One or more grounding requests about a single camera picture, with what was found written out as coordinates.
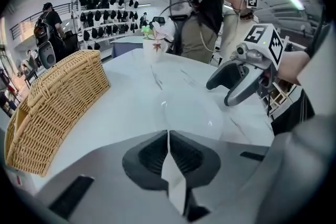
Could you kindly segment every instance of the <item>white marble table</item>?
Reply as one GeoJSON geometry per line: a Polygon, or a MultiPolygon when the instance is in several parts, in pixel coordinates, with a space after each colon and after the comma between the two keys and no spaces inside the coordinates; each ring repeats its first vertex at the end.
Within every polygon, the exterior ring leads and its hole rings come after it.
{"type": "Polygon", "coordinates": [[[68,134],[47,175],[32,175],[39,191],[54,175],[96,148],[135,136],[166,129],[158,122],[155,101],[163,92],[195,93],[211,98],[222,119],[221,134],[196,133],[223,141],[270,146],[274,135],[257,95],[235,107],[224,105],[228,90],[222,86],[208,91],[206,82],[216,70],[183,57],[164,55],[160,62],[144,62],[142,49],[136,49],[103,65],[111,89],[83,115],[68,134]]]}

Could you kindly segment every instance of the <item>white shelf rack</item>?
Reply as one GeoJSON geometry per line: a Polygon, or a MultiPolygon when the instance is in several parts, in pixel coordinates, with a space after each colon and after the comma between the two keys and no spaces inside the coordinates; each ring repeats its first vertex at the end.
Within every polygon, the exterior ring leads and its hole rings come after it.
{"type": "MultiPolygon", "coordinates": [[[[97,26],[92,26],[92,27],[86,27],[86,28],[83,28],[83,23],[80,21],[80,14],[81,13],[89,13],[89,12],[92,12],[92,13],[95,13],[96,11],[100,11],[100,12],[104,12],[105,10],[107,11],[116,11],[118,12],[119,10],[120,11],[124,11],[126,10],[127,12],[130,12],[130,11],[133,11],[133,12],[137,12],[138,9],[137,8],[134,8],[134,5],[132,7],[129,6],[129,2],[130,0],[124,0],[124,4],[122,6],[119,6],[118,5],[118,1],[117,0],[113,5],[110,4],[110,8],[100,8],[100,9],[81,9],[81,5],[79,3],[79,0],[72,0],[73,3],[78,3],[78,10],[73,10],[74,14],[77,15],[77,25],[78,27],[81,28],[81,31],[79,31],[79,35],[80,36],[83,36],[83,33],[84,31],[88,31],[88,30],[92,30],[93,28],[99,28],[99,27],[106,27],[106,26],[113,26],[113,25],[124,25],[124,24],[135,24],[135,23],[138,23],[137,20],[135,20],[134,22],[117,22],[117,23],[108,23],[108,24],[103,24],[103,25],[97,25],[97,26]]],[[[131,30],[129,30],[127,33],[125,34],[119,34],[119,35],[112,35],[112,36],[108,36],[108,37],[103,37],[103,38],[97,38],[97,39],[93,39],[91,36],[90,38],[92,40],[88,40],[88,41],[85,41],[83,40],[83,43],[84,43],[84,48],[87,48],[88,45],[90,44],[94,44],[95,42],[99,43],[101,41],[105,41],[105,40],[109,40],[109,39],[116,39],[116,38],[120,38],[120,37],[126,37],[126,36],[132,36],[133,35],[133,32],[131,30]]]]}

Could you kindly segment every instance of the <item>person in black shirt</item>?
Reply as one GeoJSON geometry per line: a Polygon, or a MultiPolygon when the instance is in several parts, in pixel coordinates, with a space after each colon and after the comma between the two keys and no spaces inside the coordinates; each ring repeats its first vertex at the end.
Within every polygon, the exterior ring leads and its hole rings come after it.
{"type": "Polygon", "coordinates": [[[65,38],[65,34],[62,30],[62,20],[58,13],[54,11],[52,3],[46,3],[43,5],[43,14],[40,18],[45,19],[46,23],[53,28],[54,35],[50,39],[50,43],[53,45],[56,62],[59,62],[66,56],[65,44],[62,39],[65,38]]]}
{"type": "MultiPolygon", "coordinates": [[[[223,21],[224,0],[191,0],[197,6],[197,15],[192,14],[182,28],[181,56],[191,58],[204,63],[209,63],[215,48],[215,41],[223,21]],[[207,45],[203,45],[200,31],[207,45]]],[[[233,9],[241,11],[241,18],[250,18],[251,12],[246,10],[246,2],[243,0],[226,0],[231,3],[233,9]]]]}
{"type": "MultiPolygon", "coordinates": [[[[318,51],[330,30],[330,26],[328,24],[323,27],[320,33],[314,37],[311,46],[305,51],[284,52],[278,71],[280,79],[293,84],[300,84],[297,75],[318,51]]],[[[305,91],[302,90],[300,98],[272,122],[274,135],[290,132],[297,124],[312,118],[314,115],[313,107],[305,91]]]]}

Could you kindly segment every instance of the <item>black t-shirt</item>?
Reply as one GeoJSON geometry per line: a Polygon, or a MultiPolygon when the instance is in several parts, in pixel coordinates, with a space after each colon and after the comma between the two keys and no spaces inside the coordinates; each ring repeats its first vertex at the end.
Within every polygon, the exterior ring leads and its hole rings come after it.
{"type": "Polygon", "coordinates": [[[198,7],[201,22],[216,34],[218,34],[223,21],[223,5],[223,0],[203,0],[198,7]]]}
{"type": "MultiPolygon", "coordinates": [[[[312,58],[320,48],[324,38],[328,34],[329,28],[330,24],[323,27],[316,42],[313,41],[312,45],[305,50],[310,58],[312,58]]],[[[274,135],[290,132],[297,124],[312,118],[314,115],[314,109],[305,91],[302,90],[300,98],[293,103],[287,111],[272,122],[274,135]]]]}
{"type": "Polygon", "coordinates": [[[43,18],[46,20],[46,23],[50,26],[53,27],[54,29],[54,33],[55,35],[57,36],[57,29],[55,27],[55,24],[61,24],[62,23],[62,20],[61,18],[59,17],[58,13],[55,12],[55,11],[51,11],[51,12],[44,12],[40,18],[43,18]]]}

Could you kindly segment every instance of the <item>basket lid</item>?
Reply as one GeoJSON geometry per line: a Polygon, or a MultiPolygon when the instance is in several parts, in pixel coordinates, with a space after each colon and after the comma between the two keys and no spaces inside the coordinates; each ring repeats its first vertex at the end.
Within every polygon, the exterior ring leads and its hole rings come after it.
{"type": "Polygon", "coordinates": [[[58,88],[56,86],[62,84],[66,75],[73,70],[81,66],[85,68],[87,63],[97,61],[100,61],[100,51],[97,50],[76,51],[59,61],[31,85],[28,105],[32,108],[41,98],[54,93],[58,88]]]}

